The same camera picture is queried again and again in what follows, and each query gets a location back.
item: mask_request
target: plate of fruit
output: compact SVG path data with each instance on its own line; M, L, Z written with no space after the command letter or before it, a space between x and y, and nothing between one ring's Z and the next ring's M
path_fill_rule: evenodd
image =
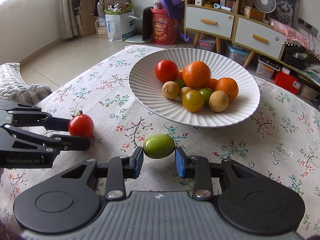
M203 128L239 123L260 102L258 85L245 68L199 49L166 49L143 57L129 73L129 87L153 113Z

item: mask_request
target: gray curtain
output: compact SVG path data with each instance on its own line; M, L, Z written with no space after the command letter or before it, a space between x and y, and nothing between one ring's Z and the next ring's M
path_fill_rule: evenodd
M78 35L72 0L59 0L61 19L61 38L67 39Z

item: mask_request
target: plate rim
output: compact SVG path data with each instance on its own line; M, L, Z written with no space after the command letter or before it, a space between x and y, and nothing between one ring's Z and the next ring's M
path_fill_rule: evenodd
M186 49L186 50L189 50L189 49L190 49L190 50L193 50L194 48L161 49L161 50L152 52L152 53L150 53L150 54L148 54L148 55L146 55L146 56L152 55L152 54L154 54L154 53L158 53L158 52L163 51L163 50L176 50L176 49ZM214 53L214 54L220 55L220 56L222 56L222 57L225 57L225 58L227 58L227 59L229 59L229 60L232 60L232 59L230 59L230 58L228 58L228 57L226 57L226 56L224 56L224 55L221 55L221 54L218 54L218 53L215 53L215 52L212 52L212 51L208 51L208 52ZM131 80L132 78L130 78L130 75L131 75L132 69L135 67L135 65L137 65L143 58L144 58L144 57L142 57L141 59L139 59L139 60L132 66L132 68L130 69L129 76L128 76L128 84L129 84L130 91L131 91L131 93L133 94L133 96L135 97L135 99L137 99L137 101L138 101L140 104L142 104L146 109L148 109L149 111L153 112L154 114L156 114L156 115L158 115L158 116L160 116L160 117L162 117L162 118L164 118L164 119L167 119L167 120L169 120L169 121L171 121L171 122L175 122L175 123L179 123L179 124L183 124L183 125L188 125L188 126L192 126L192 127L199 127L199 128L222 128L222 127L228 127L228 126L231 126L231 125L239 124L239 123L247 120L253 113L256 112L256 110L257 110L257 108L258 108L258 106L259 106L259 104L260 104L261 93L260 93L259 86L258 86L256 80L255 80L254 77L249 73L249 71L247 71L246 68L244 68L243 66L241 66L239 63L236 62L240 67L242 67L245 71L247 71L247 73L250 75L250 77L254 80L254 83L255 83L255 85L256 85L256 88L257 88L258 91L259 91L258 104L257 104L255 110L252 112L252 114L250 114L248 117L246 117L246 118L244 118L243 120L240 120L240 121L238 121L238 122L235 122L235 123L232 123L232 124L229 124L229 125L219 125L219 126L193 125L193 124L183 123L183 122L179 122L179 121L174 121L174 120L172 120L172 119L169 119L168 117L165 117L165 116L163 116L163 115L161 115L161 114L159 114L159 113L155 113L154 111L152 111L148 106L146 106L144 103L142 103L142 102L136 97L135 93L133 93L133 91L132 91L132 88L131 88L131 85L130 85L130 80Z

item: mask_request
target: green cherry tomato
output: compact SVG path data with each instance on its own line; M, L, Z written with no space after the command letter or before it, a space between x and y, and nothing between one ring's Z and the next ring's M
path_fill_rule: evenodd
M203 96L204 104L207 106L209 104L209 99L211 94L213 93L213 90L211 90L210 88L201 88L199 92Z
M182 104L190 112L199 111L204 105L202 94L197 90L189 90L182 97Z
M179 86L179 89L184 88L186 86L186 84L184 83L183 79L175 79L174 82L176 82Z
M169 156L176 145L173 138L167 134L155 134L143 142L143 151L151 159L161 159Z

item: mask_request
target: red trash can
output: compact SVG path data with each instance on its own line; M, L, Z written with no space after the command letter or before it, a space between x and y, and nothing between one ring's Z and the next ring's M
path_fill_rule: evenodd
M151 9L151 12L154 43L162 45L178 43L179 21L170 18L166 9Z

